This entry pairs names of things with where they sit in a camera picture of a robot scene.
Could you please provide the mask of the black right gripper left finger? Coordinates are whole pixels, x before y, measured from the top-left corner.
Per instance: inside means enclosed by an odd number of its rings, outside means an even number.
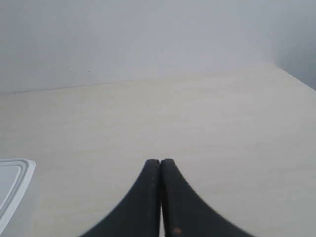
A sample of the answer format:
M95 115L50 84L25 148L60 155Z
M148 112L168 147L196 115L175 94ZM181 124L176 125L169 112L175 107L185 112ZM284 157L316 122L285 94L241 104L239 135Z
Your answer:
M119 204L83 237L158 237L160 229L160 163L145 162Z

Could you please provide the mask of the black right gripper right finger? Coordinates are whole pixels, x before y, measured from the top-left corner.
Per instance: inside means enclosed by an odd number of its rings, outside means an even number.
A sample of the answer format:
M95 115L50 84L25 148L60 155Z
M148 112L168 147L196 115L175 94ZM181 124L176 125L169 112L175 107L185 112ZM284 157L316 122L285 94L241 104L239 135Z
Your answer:
M250 237L193 190L173 159L160 163L161 204L167 237Z

